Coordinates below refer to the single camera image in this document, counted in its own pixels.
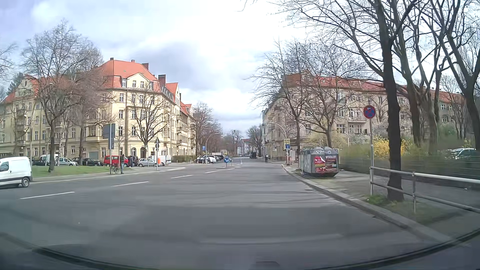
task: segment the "grass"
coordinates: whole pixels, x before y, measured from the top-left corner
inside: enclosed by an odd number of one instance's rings
[[[55,166],[53,172],[48,172],[48,166],[32,166],[33,177],[75,175],[85,173],[109,172],[108,167],[98,166]]]
[[[402,215],[408,219],[428,225],[441,220],[443,216],[448,215],[448,211],[440,209],[429,204],[417,202],[416,213],[413,212],[413,201],[391,202],[383,195],[369,196],[366,202],[385,208],[391,212]]]

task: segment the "red van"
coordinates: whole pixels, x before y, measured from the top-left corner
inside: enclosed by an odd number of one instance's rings
[[[119,163],[119,156],[114,156],[112,155],[112,163],[111,164],[118,164]],[[127,157],[125,157],[125,160],[123,161],[124,164],[128,165],[128,159]],[[103,158],[103,164],[104,166],[110,166],[110,155],[106,155],[104,158]]]

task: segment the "pedestrian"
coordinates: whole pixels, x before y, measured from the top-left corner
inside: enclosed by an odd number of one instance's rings
[[[119,163],[119,165],[120,165],[120,174],[123,174],[123,165],[125,165],[125,154],[122,154],[122,155],[120,156],[120,160],[119,160],[119,161],[120,161],[120,163]]]

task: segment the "apartment building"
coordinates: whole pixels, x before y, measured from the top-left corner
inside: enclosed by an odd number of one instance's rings
[[[106,108],[97,113],[110,114],[115,124],[116,143],[112,154],[146,157],[154,155],[156,138],[160,141],[159,154],[191,155],[194,153],[194,132],[191,104],[181,101],[178,83],[166,83],[166,75],[157,77],[148,70],[148,63],[136,63],[135,60],[119,61],[110,58],[99,67],[105,80],[105,93],[113,99]],[[50,147],[66,157],[78,157],[81,151],[84,157],[102,160],[108,154],[107,139],[102,137],[102,126],[92,125],[84,129],[83,149],[80,148],[80,127],[67,126],[60,121],[53,129],[48,125],[39,102],[31,93],[33,80],[28,76],[21,87],[7,96],[0,105],[1,134],[0,156],[19,155],[38,158],[48,154]],[[165,104],[164,110],[156,111],[165,116],[161,125],[149,132],[159,133],[144,145],[139,130],[145,129],[136,121],[138,104],[146,102],[148,95],[156,96],[156,102]],[[55,132],[55,143],[50,145],[49,133]]]
[[[371,104],[376,108],[376,116],[373,118],[373,133],[387,134],[388,104],[383,85],[378,82],[336,80],[334,78],[322,78],[322,85],[328,91],[335,89],[336,99],[332,99],[336,113],[329,117],[333,119],[332,132],[339,136],[347,144],[355,141],[355,138],[365,138],[370,133],[368,120],[363,116],[363,108]],[[460,94],[451,94],[441,91],[439,95],[439,114],[442,123],[454,123],[458,108],[457,102],[461,101]],[[290,139],[291,158],[295,158],[296,150],[296,123],[287,106],[281,104],[281,98],[269,104],[262,112],[262,142],[263,151],[273,159],[284,159],[284,140]],[[402,136],[411,135],[412,123],[408,99],[398,95],[400,105],[400,131]],[[311,121],[311,111],[300,112],[300,145],[309,147],[317,144],[326,145],[323,134],[315,132],[321,128]]]

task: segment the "chimney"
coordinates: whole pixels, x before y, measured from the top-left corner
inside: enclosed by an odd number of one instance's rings
[[[158,76],[158,82],[163,86],[165,86],[165,82],[167,82],[166,76],[166,74],[161,74]]]

